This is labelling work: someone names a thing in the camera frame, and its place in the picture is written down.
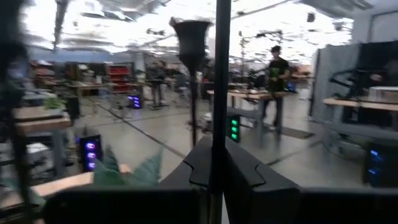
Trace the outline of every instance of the plant leaf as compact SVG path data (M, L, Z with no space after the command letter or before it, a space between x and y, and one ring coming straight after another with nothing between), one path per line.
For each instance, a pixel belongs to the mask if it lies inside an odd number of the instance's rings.
M157 186L160 180L162 158L163 148L141 163L132 174L127 175L128 183L135 186Z
M2 180L3 184L12 190L15 190L18 194L19 192L19 183L18 180L12 179L12 178L4 178ZM39 196L34 190L32 190L30 187L28 188L28 194L30 198L30 202L36 205L43 206L45 204L44 198Z
M96 159L93 173L93 185L121 186L126 185L126 182L120 173L107 169L101 161Z
M103 157L103 164L105 168L120 173L119 162L116 159L116 156L114 155L114 152L112 151L112 147L110 145L106 146Z

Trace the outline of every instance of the ceiling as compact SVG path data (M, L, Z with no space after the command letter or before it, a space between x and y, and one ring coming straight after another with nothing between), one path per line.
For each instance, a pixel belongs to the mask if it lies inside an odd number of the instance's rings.
M177 53L171 17L215 21L210 0L31 0L21 21L27 43L44 49L104 50L111 53L145 50L157 56ZM250 40L245 59L266 60L277 42L250 38L281 30L284 57L307 63L315 49L350 40L353 13L377 5L376 0L233 0L231 58L241 57L239 31ZM315 21L307 22L308 13ZM215 36L215 28L209 30Z

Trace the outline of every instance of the red shelf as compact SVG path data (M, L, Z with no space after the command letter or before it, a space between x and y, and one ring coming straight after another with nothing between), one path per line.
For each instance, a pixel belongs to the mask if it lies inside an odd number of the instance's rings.
M130 74L130 65L107 65L107 73L112 82L118 84L114 87L115 93L127 93L129 86L121 76Z

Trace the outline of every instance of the black computer tower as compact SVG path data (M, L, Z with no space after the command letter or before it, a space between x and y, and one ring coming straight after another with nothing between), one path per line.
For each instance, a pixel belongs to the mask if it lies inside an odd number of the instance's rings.
M81 171L90 172L95 168L95 159L102 161L101 135L93 128L76 128L76 145L81 162Z
M140 94L130 94L127 96L129 98L128 107L131 109L141 109L143 100Z
M75 120L80 117L79 97L72 95L66 96L65 106L71 119Z
M226 136L232 141L241 141L241 117L238 114L227 113L226 115Z
M368 144L363 182L372 187L398 187L398 141L377 140Z

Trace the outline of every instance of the green plant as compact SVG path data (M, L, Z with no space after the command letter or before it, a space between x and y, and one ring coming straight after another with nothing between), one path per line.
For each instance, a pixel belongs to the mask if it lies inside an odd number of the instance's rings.
M118 160L110 146L104 152L103 161L96 160L93 173L93 185L97 186L137 186L152 187L157 186L160 180L160 170L162 167L163 148L152 157L142 162L133 172L122 173L119 168ZM19 193L19 184L16 179L3 179L2 184ZM44 205L45 200L37 193L29 189L31 203Z
M46 110L60 109L65 106L65 101L58 97L50 97L44 100L44 108Z

